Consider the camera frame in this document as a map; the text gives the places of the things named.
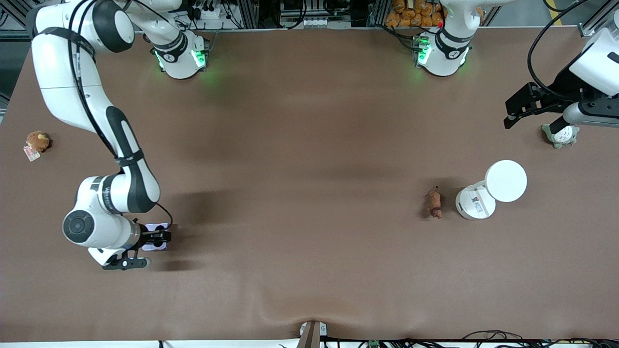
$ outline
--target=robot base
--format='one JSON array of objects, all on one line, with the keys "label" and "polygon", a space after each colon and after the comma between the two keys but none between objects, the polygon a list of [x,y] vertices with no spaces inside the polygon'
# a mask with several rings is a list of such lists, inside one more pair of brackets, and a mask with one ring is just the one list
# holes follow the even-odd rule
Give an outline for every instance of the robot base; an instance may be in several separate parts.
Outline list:
[{"label": "robot base", "polygon": [[413,52],[415,64],[423,67],[430,74],[436,76],[449,76],[454,74],[458,68],[464,64],[466,54],[469,52],[467,48],[461,58],[448,59],[445,54],[436,47],[434,33],[423,33],[420,35],[419,43],[416,45],[420,51]]},{"label": "robot base", "polygon": [[176,62],[168,62],[165,54],[160,57],[159,54],[155,53],[161,71],[179,80],[188,79],[198,71],[206,71],[210,50],[210,42],[203,37],[192,32],[184,32],[183,34],[187,36],[188,45]]}]

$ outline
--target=brown plush toy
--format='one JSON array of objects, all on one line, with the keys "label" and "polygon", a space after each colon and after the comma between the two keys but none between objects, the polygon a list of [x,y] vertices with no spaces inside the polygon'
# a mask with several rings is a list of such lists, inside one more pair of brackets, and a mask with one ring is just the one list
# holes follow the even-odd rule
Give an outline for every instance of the brown plush toy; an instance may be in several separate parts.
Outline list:
[{"label": "brown plush toy", "polygon": [[413,19],[410,20],[411,25],[421,25],[422,17],[420,14],[417,14]]},{"label": "brown plush toy", "polygon": [[439,12],[435,12],[432,15],[432,26],[438,27],[440,23],[443,23],[443,16]]},{"label": "brown plush toy", "polygon": [[385,19],[385,25],[391,28],[397,27],[400,24],[400,15],[396,13],[390,13],[387,15],[387,19]]},{"label": "brown plush toy", "polygon": [[406,11],[402,12],[402,18],[403,19],[411,20],[411,19],[415,18],[415,15],[416,15],[415,10],[406,10]]},{"label": "brown plush toy", "polygon": [[415,12],[421,15],[430,16],[434,5],[427,3],[425,0],[417,0],[415,2]]},{"label": "brown plush toy", "polygon": [[432,26],[432,18],[430,17],[422,17],[422,27],[431,27]]},{"label": "brown plush toy", "polygon": [[402,13],[406,10],[406,2],[404,2],[404,0],[392,0],[391,8],[393,8],[396,13]]},{"label": "brown plush toy", "polygon": [[400,26],[401,27],[410,27],[410,19],[404,18],[404,16],[400,16]]},{"label": "brown plush toy", "polygon": [[438,192],[438,186],[428,192],[428,199],[430,201],[430,206],[428,207],[430,215],[437,219],[442,219],[443,210],[441,209],[441,194]]},{"label": "brown plush toy", "polygon": [[26,141],[34,151],[38,152],[43,152],[50,146],[50,139],[47,137],[47,134],[41,131],[28,134]]}]

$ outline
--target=plush keychain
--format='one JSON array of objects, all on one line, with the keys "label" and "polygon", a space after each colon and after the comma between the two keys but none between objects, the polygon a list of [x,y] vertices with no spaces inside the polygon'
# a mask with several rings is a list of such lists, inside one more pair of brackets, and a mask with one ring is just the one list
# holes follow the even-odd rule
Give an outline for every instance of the plush keychain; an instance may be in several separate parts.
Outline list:
[{"label": "plush keychain", "polygon": [[438,186],[435,186],[428,192],[428,199],[430,200],[430,206],[428,207],[430,215],[437,219],[442,219],[443,210],[441,209],[441,194],[438,192]]},{"label": "plush keychain", "polygon": [[47,137],[47,134],[36,131],[28,134],[26,137],[26,141],[28,145],[37,152],[43,152],[50,146],[50,139]]},{"label": "plush keychain", "polygon": [[572,147],[576,143],[576,135],[580,128],[576,126],[567,126],[560,130],[556,134],[550,132],[550,124],[542,126],[542,131],[546,133],[548,140],[555,146],[555,149],[560,149],[564,145],[565,147]]}]

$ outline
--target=green led light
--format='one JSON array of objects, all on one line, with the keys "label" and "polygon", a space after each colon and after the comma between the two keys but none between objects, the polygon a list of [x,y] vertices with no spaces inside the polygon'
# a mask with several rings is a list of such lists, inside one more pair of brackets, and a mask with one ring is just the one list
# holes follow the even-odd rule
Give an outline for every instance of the green led light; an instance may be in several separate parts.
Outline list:
[{"label": "green led light", "polygon": [[191,50],[191,54],[193,55],[198,67],[203,67],[205,65],[203,52]]},{"label": "green led light", "polygon": [[428,57],[430,56],[431,52],[432,52],[432,46],[430,44],[427,44],[426,47],[424,47],[424,49],[422,49],[422,51],[419,52],[419,59],[417,62],[419,64],[425,64],[428,61]]},{"label": "green led light", "polygon": [[159,57],[159,53],[157,53],[157,51],[155,51],[155,57],[157,57],[157,60],[159,61],[159,66],[163,69],[163,63],[161,62],[161,57]]}]

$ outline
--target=tag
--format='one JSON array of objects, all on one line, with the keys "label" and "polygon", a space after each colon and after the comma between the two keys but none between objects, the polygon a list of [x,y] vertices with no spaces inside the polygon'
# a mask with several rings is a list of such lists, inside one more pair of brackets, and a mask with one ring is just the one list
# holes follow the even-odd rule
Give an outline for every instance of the tag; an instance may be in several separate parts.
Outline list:
[{"label": "tag", "polygon": [[24,146],[24,152],[26,153],[26,156],[28,156],[28,159],[32,162],[34,160],[36,160],[37,158],[41,157],[41,154],[39,154],[38,151],[34,151],[30,145],[26,145]]}]

